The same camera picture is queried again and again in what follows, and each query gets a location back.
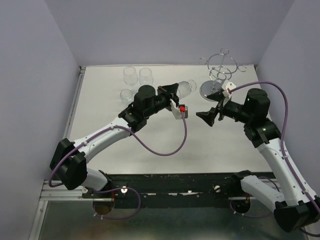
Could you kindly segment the clear wine glass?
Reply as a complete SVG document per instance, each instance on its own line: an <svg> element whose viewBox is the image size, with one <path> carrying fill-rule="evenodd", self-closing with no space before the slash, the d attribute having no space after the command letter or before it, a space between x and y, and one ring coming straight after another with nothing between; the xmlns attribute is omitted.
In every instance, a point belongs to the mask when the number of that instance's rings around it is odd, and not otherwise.
<svg viewBox="0 0 320 240"><path fill-rule="evenodd" d="M137 92L138 75L133 66L127 66L123 69L123 80L130 87L133 93Z"/></svg>
<svg viewBox="0 0 320 240"><path fill-rule="evenodd" d="M153 77L152 70L147 67L142 68L139 71L138 80L142 86L144 86L144 85L152 86L154 83L154 77Z"/></svg>

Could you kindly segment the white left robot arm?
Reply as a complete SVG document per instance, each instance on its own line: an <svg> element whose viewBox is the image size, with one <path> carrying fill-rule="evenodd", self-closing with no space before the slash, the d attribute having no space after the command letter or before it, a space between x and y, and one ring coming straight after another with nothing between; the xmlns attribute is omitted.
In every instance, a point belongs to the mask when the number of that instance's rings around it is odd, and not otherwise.
<svg viewBox="0 0 320 240"><path fill-rule="evenodd" d="M58 178L60 185L68 190L82 186L93 191L101 198L111 191L110 179L101 170L93 170L88 163L112 144L140 131L147 120L161 110L168 110L181 118L179 85L141 86L130 103L111 123L83 138L71 141L64 138L58 142L49 164L51 175L48 184L55 187L53 179Z"/></svg>

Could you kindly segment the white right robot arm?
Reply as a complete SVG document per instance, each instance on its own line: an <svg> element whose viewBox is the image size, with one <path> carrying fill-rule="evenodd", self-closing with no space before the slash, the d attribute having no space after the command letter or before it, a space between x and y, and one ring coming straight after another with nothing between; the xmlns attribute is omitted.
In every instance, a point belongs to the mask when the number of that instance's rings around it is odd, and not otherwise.
<svg viewBox="0 0 320 240"><path fill-rule="evenodd" d="M247 193L255 197L273 213L277 224L287 233L318 222L320 198L302 178L281 142L277 125L267 117L270 107L267 93L252 88L243 104L228 100L222 92L205 98L217 102L217 106L196 115L209 126L214 125L215 119L221 121L224 117L243 123L246 137L267 161L281 187L278 192L245 170L233 175L230 191L236 196Z"/></svg>

